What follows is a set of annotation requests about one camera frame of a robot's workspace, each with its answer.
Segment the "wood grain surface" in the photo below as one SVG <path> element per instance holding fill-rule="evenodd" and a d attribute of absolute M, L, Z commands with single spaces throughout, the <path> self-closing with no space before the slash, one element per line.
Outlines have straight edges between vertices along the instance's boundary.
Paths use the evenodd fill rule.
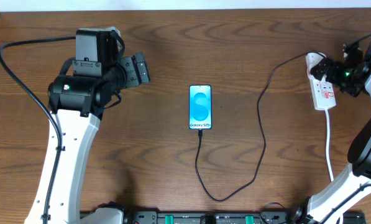
<path fill-rule="evenodd" d="M 315 111 L 305 61 L 280 68 L 260 103 L 267 151 L 254 184 L 215 203 L 195 174 L 197 131 L 188 129 L 188 87 L 213 89 L 213 129 L 204 132 L 199 171 L 217 198 L 248 182 L 263 146 L 256 102 L 275 65 L 319 50 L 340 60 L 343 43 L 371 33 L 371 9 L 3 13 L 0 45 L 116 26 L 125 55 L 143 52 L 151 82 L 122 92 L 104 113 L 88 159 L 81 209 L 115 200 L 160 210 L 259 210 L 299 205 L 329 183 L 326 123 Z M 362 44 L 366 49 L 369 42 Z M 7 64 L 47 103 L 47 87 L 75 42 L 7 49 Z M 330 110 L 334 174 L 347 164 L 371 117 L 366 95 L 335 92 Z M 47 148 L 48 120 L 0 66 L 0 223 L 21 223 L 34 200 Z M 371 195 L 352 209 L 371 223 Z"/>

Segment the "smartphone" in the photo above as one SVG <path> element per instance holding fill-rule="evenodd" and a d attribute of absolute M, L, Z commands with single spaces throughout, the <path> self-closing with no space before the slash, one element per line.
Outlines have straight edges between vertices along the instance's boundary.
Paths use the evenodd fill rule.
<path fill-rule="evenodd" d="M 211 86 L 190 86 L 190 129 L 211 129 Z"/>

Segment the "white power strip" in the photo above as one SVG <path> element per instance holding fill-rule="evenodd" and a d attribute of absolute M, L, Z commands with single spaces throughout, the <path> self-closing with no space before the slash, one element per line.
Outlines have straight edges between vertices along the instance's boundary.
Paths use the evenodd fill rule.
<path fill-rule="evenodd" d="M 309 84 L 311 85 L 314 107 L 316 110 L 321 111 L 330 109 L 336 105 L 332 83 L 325 81 L 325 75 L 323 76 L 322 80 L 317 80 L 310 73 L 311 68 L 317 65 L 322 59 L 323 57 L 316 53 L 309 53 L 306 56 L 307 76 L 309 78 Z"/>

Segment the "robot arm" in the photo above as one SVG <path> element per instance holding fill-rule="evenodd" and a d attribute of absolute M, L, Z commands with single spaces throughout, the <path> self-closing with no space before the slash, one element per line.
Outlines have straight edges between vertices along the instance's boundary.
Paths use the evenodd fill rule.
<path fill-rule="evenodd" d="M 364 90 L 371 97 L 371 44 L 362 62 L 359 50 L 351 52 L 354 54 L 348 55 L 345 64 L 325 58 L 325 63 L 311 69 L 311 73 L 316 78 L 326 75 L 326 81 L 333 82 L 352 96 L 363 91 L 360 84 L 364 83 Z M 345 211 L 371 193 L 371 119 L 352 142 L 348 161 L 338 177 L 298 209 L 293 218 L 295 223 L 336 223 Z"/>
<path fill-rule="evenodd" d="M 123 57 L 119 31 L 80 29 L 76 33 L 76 59 L 68 60 L 61 74 L 48 88 L 49 107 L 62 133 L 63 149 L 54 167 L 57 134 L 50 123 L 48 148 L 36 198 L 25 223 L 43 223 L 44 206 L 52 171 L 56 169 L 50 195 L 48 223 L 122 223 L 118 209 L 100 208 L 80 220 L 80 196 L 86 163 L 105 106 L 120 90 L 148 83 L 147 64 L 142 53 Z M 73 76 L 66 76 L 73 65 Z"/>

